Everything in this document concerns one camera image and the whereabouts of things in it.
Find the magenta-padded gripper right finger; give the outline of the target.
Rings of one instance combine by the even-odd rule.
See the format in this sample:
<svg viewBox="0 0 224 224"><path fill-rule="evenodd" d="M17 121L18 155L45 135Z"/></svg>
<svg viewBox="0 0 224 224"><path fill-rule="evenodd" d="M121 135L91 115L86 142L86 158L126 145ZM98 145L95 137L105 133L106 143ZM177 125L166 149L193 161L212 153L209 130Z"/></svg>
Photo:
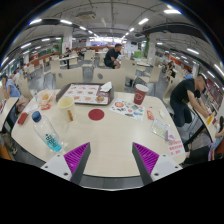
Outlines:
<svg viewBox="0 0 224 224"><path fill-rule="evenodd" d="M159 155L137 143L133 144L132 153L144 185L150 184L182 169L182 167L167 154Z"/></svg>

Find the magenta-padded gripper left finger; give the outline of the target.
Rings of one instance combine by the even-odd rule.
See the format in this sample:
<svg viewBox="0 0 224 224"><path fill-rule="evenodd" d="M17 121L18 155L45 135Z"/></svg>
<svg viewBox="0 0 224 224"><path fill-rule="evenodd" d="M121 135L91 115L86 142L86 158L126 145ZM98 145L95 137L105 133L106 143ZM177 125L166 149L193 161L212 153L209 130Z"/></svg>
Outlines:
<svg viewBox="0 0 224 224"><path fill-rule="evenodd" d="M42 166L42 169L79 185L90 152L90 143L87 142L65 155L57 153Z"/></svg>

